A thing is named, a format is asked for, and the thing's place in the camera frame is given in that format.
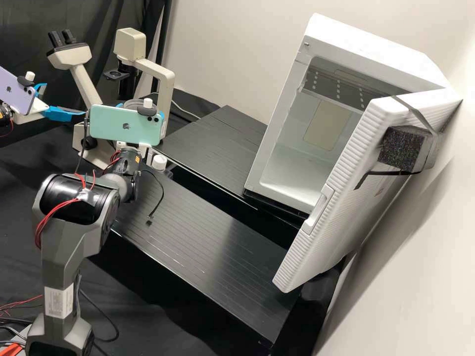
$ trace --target white mini fridge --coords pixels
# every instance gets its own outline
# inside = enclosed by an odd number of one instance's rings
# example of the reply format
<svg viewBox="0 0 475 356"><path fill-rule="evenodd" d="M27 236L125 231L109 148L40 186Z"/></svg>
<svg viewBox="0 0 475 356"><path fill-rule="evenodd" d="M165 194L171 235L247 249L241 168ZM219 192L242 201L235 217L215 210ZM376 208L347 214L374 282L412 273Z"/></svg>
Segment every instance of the white mini fridge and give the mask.
<svg viewBox="0 0 475 356"><path fill-rule="evenodd" d="M377 162L390 126L439 131L461 99L423 53L319 14L306 28L245 189L309 214L274 277L288 292L364 240L407 176Z"/></svg>

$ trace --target red wire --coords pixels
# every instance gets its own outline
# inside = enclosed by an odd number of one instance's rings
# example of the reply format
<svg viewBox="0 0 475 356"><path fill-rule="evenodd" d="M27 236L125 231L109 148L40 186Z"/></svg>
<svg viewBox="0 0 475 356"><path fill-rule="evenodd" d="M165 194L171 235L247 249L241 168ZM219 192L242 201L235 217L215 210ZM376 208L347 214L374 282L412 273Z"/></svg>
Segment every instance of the red wire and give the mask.
<svg viewBox="0 0 475 356"><path fill-rule="evenodd" d="M80 175L79 173L75 173L74 175L79 177L79 179L81 180L81 182L83 184L83 188L86 188L86 181L84 180L83 176Z"/></svg>
<svg viewBox="0 0 475 356"><path fill-rule="evenodd" d="M37 225L36 231L35 231L35 245L36 245L36 247L41 249L41 233L42 233L43 229L45 228L46 224L48 223L49 219L53 216L53 214L56 213L59 209L65 207L65 206L67 206L71 203L77 202L77 201L79 201L79 199L74 198L74 199L67 200L65 202L59 203L53 209L51 209L51 211L40 221L40 223Z"/></svg>
<svg viewBox="0 0 475 356"><path fill-rule="evenodd" d="M33 300L36 300L36 299L42 297L42 296L43 296L43 294L40 294L40 295L37 295L36 297L32 297L30 299L27 299L27 300L24 300L24 301L21 301L21 302L13 302L13 303L5 304L5 305L0 307L0 316L2 316L3 313L6 313L8 316L11 316L7 309L11 309L11 308L14 308L18 305L25 304L27 302L31 302Z"/></svg>
<svg viewBox="0 0 475 356"><path fill-rule="evenodd" d="M112 156L110 156L110 161L112 162L115 159L115 156L117 156L120 153L120 151L115 151Z"/></svg>
<svg viewBox="0 0 475 356"><path fill-rule="evenodd" d="M89 190L92 190L95 186L95 170L93 170L93 184L91 185L91 187L89 188Z"/></svg>
<svg viewBox="0 0 475 356"><path fill-rule="evenodd" d="M105 171L107 171L114 163L116 163L116 162L117 162L118 160L120 160L120 159L121 159L121 157L116 158L116 159L113 160L111 163L109 163L109 165L108 165L106 168L104 168L104 170L102 171L102 174L104 174Z"/></svg>
<svg viewBox="0 0 475 356"><path fill-rule="evenodd" d="M0 307L0 310L2 310L2 309L5 308L5 307L10 307L10 308L12 308L13 306L17 306L17 305L20 305L20 304L25 304L25 303L28 303L28 302L32 302L32 301L34 301L34 300L36 300L36 299L38 299L38 298L41 298L42 296L43 296L43 294L39 294L39 295L37 295L36 297L32 297L32 298L30 298L30 299L23 300L23 301L21 301L21 302L13 302L13 303L5 304L5 305L2 305L2 306Z"/></svg>
<svg viewBox="0 0 475 356"><path fill-rule="evenodd" d="M7 137L9 134L12 133L13 131L13 120L10 120L10 131L8 131L8 133L4 134L4 135L0 135L0 137Z"/></svg>

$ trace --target mint green iphone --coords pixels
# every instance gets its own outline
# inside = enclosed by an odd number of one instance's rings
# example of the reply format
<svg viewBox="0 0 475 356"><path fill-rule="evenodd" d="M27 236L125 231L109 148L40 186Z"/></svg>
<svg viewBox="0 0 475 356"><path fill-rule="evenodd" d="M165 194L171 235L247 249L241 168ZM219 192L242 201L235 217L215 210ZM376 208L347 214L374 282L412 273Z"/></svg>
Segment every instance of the mint green iphone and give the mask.
<svg viewBox="0 0 475 356"><path fill-rule="evenodd" d="M144 116L136 110L107 105L92 105L89 110L92 137L128 143L160 143L163 115Z"/></svg>

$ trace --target white wall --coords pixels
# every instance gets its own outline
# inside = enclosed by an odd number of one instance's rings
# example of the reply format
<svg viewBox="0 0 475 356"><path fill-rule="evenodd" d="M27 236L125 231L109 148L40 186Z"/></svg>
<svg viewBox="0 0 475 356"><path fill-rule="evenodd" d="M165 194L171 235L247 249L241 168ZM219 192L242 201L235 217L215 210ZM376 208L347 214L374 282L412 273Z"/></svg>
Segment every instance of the white wall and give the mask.
<svg viewBox="0 0 475 356"><path fill-rule="evenodd" d="M475 355L474 1L178 0L165 64L179 88L268 122L313 12L425 52L465 98L436 166L348 269L318 355Z"/></svg>
<svg viewBox="0 0 475 356"><path fill-rule="evenodd" d="M267 123L314 12L426 52L443 71L463 43L463 1L175 0L164 65L176 87ZM451 43L450 54L444 46Z"/></svg>
<svg viewBox="0 0 475 356"><path fill-rule="evenodd" d="M475 355L475 3L449 4L412 41L464 102L436 166L411 178L347 271L318 356Z"/></svg>

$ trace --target white cap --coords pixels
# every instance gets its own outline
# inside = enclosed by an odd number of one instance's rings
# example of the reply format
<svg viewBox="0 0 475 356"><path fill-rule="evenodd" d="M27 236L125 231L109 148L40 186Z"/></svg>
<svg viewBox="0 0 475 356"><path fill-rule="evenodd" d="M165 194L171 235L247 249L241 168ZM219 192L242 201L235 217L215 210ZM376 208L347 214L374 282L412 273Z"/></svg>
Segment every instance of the white cap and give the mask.
<svg viewBox="0 0 475 356"><path fill-rule="evenodd" d="M151 109L152 108L153 101L150 98L145 98L143 100L143 107L146 109Z"/></svg>
<svg viewBox="0 0 475 356"><path fill-rule="evenodd" d="M35 73L33 73L33 72L26 72L26 74L25 74L25 79L32 82L33 80L35 80Z"/></svg>
<svg viewBox="0 0 475 356"><path fill-rule="evenodd" d="M156 154L152 160L152 167L158 171L164 171L167 168L167 158L162 154Z"/></svg>

